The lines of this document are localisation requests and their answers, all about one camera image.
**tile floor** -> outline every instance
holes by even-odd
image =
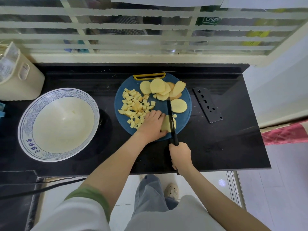
[[[206,177],[211,183],[213,183],[227,197],[231,198],[226,172],[202,172],[202,175]],[[159,177],[163,188],[165,188],[171,182],[176,183],[179,187],[180,198],[184,195],[193,195],[194,197],[197,197],[182,176],[176,175],[175,173],[156,174],[156,176]],[[130,221],[134,210],[135,192],[139,182],[139,175],[130,175],[128,177],[119,200],[117,201],[116,206],[114,207],[111,214],[111,231],[123,231],[127,223]],[[41,214],[39,219],[45,219],[48,217],[50,212],[54,210],[71,191],[78,188],[81,183],[82,182],[77,182],[46,191],[44,193],[44,200],[41,206]]]
[[[266,146],[272,169],[238,171],[246,209],[272,231],[308,227],[308,143]]]

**black knife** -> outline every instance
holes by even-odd
[[[173,143],[174,146],[178,146],[179,140],[177,139],[177,134],[175,133],[170,97],[168,97],[167,99],[167,108],[168,108],[169,124],[170,124],[170,130],[171,130],[171,141],[170,142]]]

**blue pants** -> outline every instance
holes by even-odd
[[[166,212],[174,209],[178,203],[173,198],[165,198],[159,178],[148,174],[137,188],[132,217],[140,212]]]

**beige plastic bin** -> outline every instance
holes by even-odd
[[[15,49],[17,60],[15,67],[11,66],[12,72],[7,69],[6,74],[0,80],[0,100],[33,100],[40,95],[45,77],[13,43],[10,44],[8,50],[10,47]],[[2,65],[5,65],[8,59],[10,59],[10,55],[7,53],[1,59],[6,60]],[[7,63],[7,68],[10,68],[10,63],[14,65],[10,60]]]

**person's right hand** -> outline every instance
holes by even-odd
[[[186,143],[179,142],[178,146],[169,144],[169,151],[172,159],[172,167],[179,171],[179,174],[184,175],[193,167],[190,157],[190,149]]]

